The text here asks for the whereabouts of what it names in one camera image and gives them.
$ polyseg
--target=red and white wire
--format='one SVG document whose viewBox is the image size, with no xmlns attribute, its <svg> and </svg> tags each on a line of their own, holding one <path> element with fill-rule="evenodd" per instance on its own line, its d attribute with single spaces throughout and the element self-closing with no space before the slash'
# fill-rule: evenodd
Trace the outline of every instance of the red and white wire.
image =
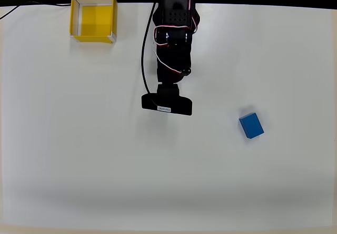
<svg viewBox="0 0 337 234">
<path fill-rule="evenodd" d="M 189 0 L 189 10 L 191 9 L 191 0 Z M 196 33 L 196 31 L 198 30 L 198 26 L 196 25 L 196 22 L 194 20 L 194 17 L 192 16 L 192 21 L 194 23 L 194 26 L 195 26 L 195 30 L 193 33 Z"/>
<path fill-rule="evenodd" d="M 155 42 L 153 42 L 153 52 L 154 52 L 154 54 L 156 55 L 157 59 L 160 61 L 160 63 L 163 64 L 163 65 L 164 65 L 165 67 L 167 67 L 168 69 L 170 69 L 171 71 L 174 71 L 174 72 L 176 72 L 176 73 L 178 73 L 178 74 L 181 74 L 180 71 L 175 70 L 175 69 L 173 69 L 172 67 L 169 67 L 167 64 L 163 63 L 163 62 L 159 59 L 159 57 L 158 57 L 158 55 L 157 55 L 157 52 L 156 52 L 156 48 L 155 48 L 155 46 L 154 46 L 154 43 L 155 43 Z"/>
</svg>

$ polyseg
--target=blue block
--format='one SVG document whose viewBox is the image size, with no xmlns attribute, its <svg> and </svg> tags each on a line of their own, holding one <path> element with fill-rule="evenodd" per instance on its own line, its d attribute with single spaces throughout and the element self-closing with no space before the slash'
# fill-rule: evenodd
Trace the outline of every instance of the blue block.
<svg viewBox="0 0 337 234">
<path fill-rule="evenodd" d="M 255 138 L 264 133 L 256 113 L 250 113 L 239 120 L 247 138 Z"/>
</svg>

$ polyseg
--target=cable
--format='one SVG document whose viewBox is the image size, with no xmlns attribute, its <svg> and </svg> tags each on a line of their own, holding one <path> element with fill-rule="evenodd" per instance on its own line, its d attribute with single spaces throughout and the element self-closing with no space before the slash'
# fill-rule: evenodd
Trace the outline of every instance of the cable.
<svg viewBox="0 0 337 234">
<path fill-rule="evenodd" d="M 6 17 L 11 12 L 13 12 L 14 10 L 18 9 L 20 6 L 28 5 L 30 3 L 33 3 L 33 5 L 52 5 L 52 6 L 61 6 L 61 7 L 62 6 L 71 6 L 71 4 L 45 4 L 45 3 L 28 1 L 28 2 L 26 2 L 24 4 L 20 4 L 20 5 L 15 6 L 13 9 L 11 9 L 9 12 L 7 12 L 5 15 L 3 15 L 2 17 L 0 17 L 0 20 L 3 19 L 4 17 Z"/>
<path fill-rule="evenodd" d="M 145 35 L 144 35 L 144 39 L 143 39 L 142 58 L 141 58 L 143 81 L 144 81 L 144 85 L 145 85 L 145 88 L 146 88 L 146 91 L 147 91 L 148 94 L 150 94 L 150 91 L 148 89 L 148 86 L 147 86 L 147 83 L 146 83 L 146 79 L 145 79 L 145 74 L 144 74 L 144 49 L 145 49 L 145 42 L 146 42 L 146 38 L 147 38 L 147 34 L 148 34 L 148 29 L 149 29 L 150 23 L 151 23 L 151 17 L 153 15 L 154 7 L 155 6 L 156 6 L 156 3 L 153 3 L 152 10 L 151 10 L 151 13 L 150 13 L 150 17 L 148 18 L 147 27 L 146 27 L 146 31 L 145 31 Z"/>
<path fill-rule="evenodd" d="M 163 63 L 163 62 L 159 59 L 159 57 L 158 57 L 158 55 L 157 55 L 157 53 L 156 53 L 156 48 L 154 47 L 154 42 L 153 42 L 153 52 L 154 52 L 154 54 L 156 55 L 157 59 L 160 61 L 161 64 L 163 64 L 163 65 L 164 65 L 165 67 L 167 67 L 168 69 L 170 69 L 170 70 L 172 70 L 172 71 L 174 71 L 174 72 L 176 72 L 176 73 L 178 73 L 178 74 L 181 74 L 180 71 L 175 70 L 175 69 L 169 67 L 167 64 Z"/>
</svg>

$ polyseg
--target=white surface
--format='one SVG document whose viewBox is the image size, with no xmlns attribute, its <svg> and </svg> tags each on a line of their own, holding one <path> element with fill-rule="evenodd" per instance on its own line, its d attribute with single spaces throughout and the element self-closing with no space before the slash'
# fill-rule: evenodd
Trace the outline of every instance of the white surface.
<svg viewBox="0 0 337 234">
<path fill-rule="evenodd" d="M 115 45 L 71 40 L 69 8 L 20 7 L 2 21 L 4 221 L 111 230 L 331 225 L 331 12 L 198 5 L 192 74 L 180 83 L 193 101 L 187 117 L 141 109 L 150 9 L 118 5 Z M 155 91 L 151 32 L 147 40 Z M 252 111 L 265 134 L 248 140 L 239 117 Z"/>
</svg>

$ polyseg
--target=open box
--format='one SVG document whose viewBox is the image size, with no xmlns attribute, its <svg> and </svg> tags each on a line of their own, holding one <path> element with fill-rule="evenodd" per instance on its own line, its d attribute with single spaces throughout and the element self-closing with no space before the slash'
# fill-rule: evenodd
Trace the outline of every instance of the open box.
<svg viewBox="0 0 337 234">
<path fill-rule="evenodd" d="M 116 0 L 72 0 L 70 36 L 80 42 L 116 42 Z"/>
</svg>

